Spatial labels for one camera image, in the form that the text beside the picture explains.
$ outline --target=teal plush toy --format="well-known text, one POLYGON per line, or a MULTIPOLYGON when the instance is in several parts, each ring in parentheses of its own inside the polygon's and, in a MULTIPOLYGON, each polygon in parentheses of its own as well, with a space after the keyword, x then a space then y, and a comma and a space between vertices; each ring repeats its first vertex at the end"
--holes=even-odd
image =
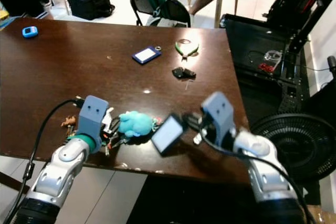
POLYGON ((127 137, 144 136, 151 132, 153 119, 138 111, 119 115, 120 125, 118 131, 127 137))

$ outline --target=white floor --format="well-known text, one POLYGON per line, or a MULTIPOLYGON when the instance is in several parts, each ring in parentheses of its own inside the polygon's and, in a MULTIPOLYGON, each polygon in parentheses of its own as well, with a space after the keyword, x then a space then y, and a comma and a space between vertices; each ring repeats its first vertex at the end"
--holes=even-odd
MULTIPOLYGON (((135 14, 129 0, 110 0, 115 5, 114 13, 107 18, 92 22, 135 25, 135 14)), ((179 0, 185 6, 186 0, 179 0)), ((239 16, 263 20, 262 14, 268 12, 274 0, 239 0, 239 16)), ((213 1, 194 18, 193 27, 213 28, 216 3, 213 1)), ((54 19, 88 22, 78 17, 69 16, 61 3, 51 10, 54 19)), ((223 0, 222 14, 234 13, 234 0, 223 0)), ((0 171, 21 180, 27 161, 0 156, 0 171)), ((36 162, 32 184, 43 163, 36 162)), ((114 172, 111 170, 84 168, 70 191, 64 207, 58 215, 57 223, 71 224, 123 224, 126 223, 134 203, 140 193, 145 175, 114 172)), ((0 185, 0 223, 3 222, 16 191, 0 185)))

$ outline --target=wooden table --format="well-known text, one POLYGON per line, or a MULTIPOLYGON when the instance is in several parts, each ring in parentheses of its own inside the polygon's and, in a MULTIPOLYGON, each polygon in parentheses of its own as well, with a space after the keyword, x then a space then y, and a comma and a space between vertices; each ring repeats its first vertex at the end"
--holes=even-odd
MULTIPOLYGON (((235 123, 248 127, 225 30, 156 28, 55 20, 17 19, 0 35, 0 154, 27 158, 49 111, 63 100, 89 94, 107 100, 113 116, 138 110, 165 118, 171 112, 200 112, 214 91, 224 92, 235 108, 235 123), (39 35, 25 39, 21 30, 37 26, 39 35), (200 42, 199 55, 181 62, 174 43, 200 42), (141 66, 131 55, 147 46, 161 46, 162 55, 141 66), (171 70, 187 67, 197 73, 186 82, 171 70)), ((65 140, 61 122, 79 110, 66 106, 49 121, 36 158, 45 161, 65 140)), ((124 145, 91 155, 87 166, 129 170, 213 182, 248 184, 239 160, 223 156, 206 143, 193 144, 189 130, 168 156, 161 157, 151 141, 124 145)))

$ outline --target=black fan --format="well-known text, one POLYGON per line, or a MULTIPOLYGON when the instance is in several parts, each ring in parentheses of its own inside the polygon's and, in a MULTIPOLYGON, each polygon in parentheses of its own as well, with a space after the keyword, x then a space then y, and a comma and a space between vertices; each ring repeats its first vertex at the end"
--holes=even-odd
POLYGON ((336 169, 336 131, 321 118, 303 113, 272 115, 251 131, 275 144, 279 161, 296 182, 317 181, 336 169))

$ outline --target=cable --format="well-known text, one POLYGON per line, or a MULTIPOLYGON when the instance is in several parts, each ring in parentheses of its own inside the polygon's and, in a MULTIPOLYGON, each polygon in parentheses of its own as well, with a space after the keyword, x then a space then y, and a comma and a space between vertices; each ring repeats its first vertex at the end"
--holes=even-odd
MULTIPOLYGON (((251 56, 250 56, 251 52, 256 52, 256 53, 258 53, 258 54, 265 55, 265 53, 263 53, 263 52, 261 52, 261 51, 250 50, 249 52, 247 52, 247 57, 249 58, 250 63, 253 62, 253 60, 251 59, 251 56)), ((294 63, 292 63, 292 62, 289 61, 289 60, 281 60, 281 61, 285 61, 285 62, 291 63, 291 64, 294 65, 294 66, 302 67, 302 68, 307 68, 307 69, 310 69, 310 70, 313 70, 313 71, 317 71, 317 72, 318 72, 318 71, 327 71, 327 70, 329 70, 329 68, 324 68, 324 69, 314 69, 314 68, 310 68, 310 67, 303 66, 303 65, 300 65, 300 64, 294 64, 294 63)))
POLYGON ((297 187, 297 185, 295 184, 295 182, 281 169, 279 169, 279 167, 277 167, 276 165, 274 165, 273 163, 264 160, 262 158, 258 158, 258 157, 253 157, 253 156, 248 156, 245 154, 239 154, 239 153, 234 153, 228 150, 225 150, 215 144, 213 144, 211 141, 209 141, 203 134, 202 132, 202 128, 203 128, 203 121, 199 127, 199 134, 202 138, 202 140, 204 140, 208 145, 210 145, 212 148, 216 149, 217 151, 221 152, 222 154, 228 155, 228 156, 232 156, 232 157, 237 157, 237 158, 241 158, 241 159, 254 159, 260 162, 263 162, 265 164, 268 164, 269 166, 271 166, 272 168, 274 168, 277 172, 279 172, 279 174, 288 181, 288 183, 293 187, 296 195, 298 196, 298 201, 300 202, 301 206, 303 207, 304 210, 304 214, 306 215, 306 223, 313 223, 316 224, 314 217, 311 215, 311 213, 308 210, 306 201, 304 199, 304 197, 302 196, 302 193, 300 192, 299 188, 297 187))
POLYGON ((60 107, 64 106, 67 103, 75 103, 76 106, 80 106, 80 105, 82 105, 82 101, 83 101, 83 99, 80 98, 80 97, 76 97, 76 99, 66 100, 66 101, 60 103, 59 105, 57 105, 56 107, 54 107, 53 110, 51 110, 49 112, 49 114, 47 115, 47 117, 44 119, 44 121, 43 121, 43 123, 42 123, 42 125, 41 125, 41 127, 40 127, 40 129, 38 131, 38 134, 37 134, 37 137, 36 137, 36 140, 35 140, 35 144, 34 144, 34 147, 33 147, 33 151, 32 151, 32 153, 30 155, 30 158, 29 158, 29 162, 28 162, 28 164, 26 166, 26 170, 25 170, 25 173, 23 175, 23 180, 22 180, 22 184, 21 184, 19 193, 17 194, 16 199, 14 201, 14 204, 12 205, 12 207, 11 207, 8 215, 6 216, 6 219, 4 220, 4 224, 10 224, 10 222, 12 221, 15 213, 18 210, 18 204, 21 201, 21 197, 22 197, 22 194, 23 194, 24 187, 25 187, 27 181, 31 178, 31 176, 33 174, 33 171, 34 171, 35 164, 33 163, 33 160, 34 160, 35 155, 36 155, 36 151, 37 151, 40 139, 41 139, 42 132, 43 132, 43 130, 44 130, 47 122, 49 121, 49 119, 51 118, 51 116, 60 107))

